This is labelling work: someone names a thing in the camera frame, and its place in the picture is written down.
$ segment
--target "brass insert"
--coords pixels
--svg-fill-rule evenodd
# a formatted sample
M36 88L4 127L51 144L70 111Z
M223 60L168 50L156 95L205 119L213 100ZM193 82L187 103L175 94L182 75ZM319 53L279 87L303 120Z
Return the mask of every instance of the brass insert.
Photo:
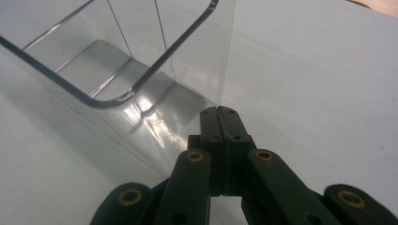
M202 161L205 157L200 152L190 152L187 155L187 158L189 161L197 162L197 161Z
M271 162L273 160L273 155L265 151L258 151L255 153L255 156L262 161Z
M119 194L117 200L121 205L130 206L138 203L143 198L143 194L138 189L127 189Z
M341 201L352 207L363 208L366 205L365 200L363 200L361 196L359 196L354 192L348 190L341 190L337 195L339 196Z

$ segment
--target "plastic bin wall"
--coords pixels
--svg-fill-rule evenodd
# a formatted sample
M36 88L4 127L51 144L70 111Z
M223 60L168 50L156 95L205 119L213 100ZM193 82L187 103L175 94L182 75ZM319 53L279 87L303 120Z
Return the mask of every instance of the plastic bin wall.
M1 31L0 50L52 98L169 174L199 132L198 113L221 101L234 6L92 0L25 45Z

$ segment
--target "screw hole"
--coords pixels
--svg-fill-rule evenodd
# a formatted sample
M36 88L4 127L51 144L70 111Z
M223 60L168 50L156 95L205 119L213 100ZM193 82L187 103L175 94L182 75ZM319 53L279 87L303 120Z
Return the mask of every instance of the screw hole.
M205 158L202 153L200 152L190 152L187 155L189 161L197 162L203 160Z
M185 214L174 214L172 221L174 224L185 224L187 222L187 216Z
M270 161L273 160L273 155L272 155L271 153L268 153L268 152L259 151L259 152L256 152L256 153L255 153L255 156L256 156L258 159L262 160L262 161L268 161L268 162L270 162Z
M130 206L138 203L143 197L142 193L138 189L127 189L119 194L117 200L120 204Z
M307 221L309 221L311 224L314 225L320 225L322 224L322 220L319 216L312 214L312 213L307 213L307 215L305 216L305 219Z
M361 196L348 190L342 190L337 195L344 203L352 207L362 208L366 204L365 200L363 200Z

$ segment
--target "transparent plastic container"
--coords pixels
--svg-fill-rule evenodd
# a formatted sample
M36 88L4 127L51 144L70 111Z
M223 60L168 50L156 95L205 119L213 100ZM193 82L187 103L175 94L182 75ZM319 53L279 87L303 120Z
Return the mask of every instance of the transparent plastic container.
M188 135L199 132L198 113L221 101L234 7L233 0L91 0L27 44L13 42L18 27L0 31L0 53L167 175Z

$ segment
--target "white table surface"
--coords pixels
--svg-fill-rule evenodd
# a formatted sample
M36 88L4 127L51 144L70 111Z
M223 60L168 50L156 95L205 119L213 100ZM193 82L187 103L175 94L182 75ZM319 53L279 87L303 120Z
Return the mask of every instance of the white table surface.
M309 188L352 185L398 215L397 37L398 19L345 1L237 1L222 105ZM159 182L43 92L0 54L0 224L88 223L115 184ZM246 224L240 199L212 200L210 224Z

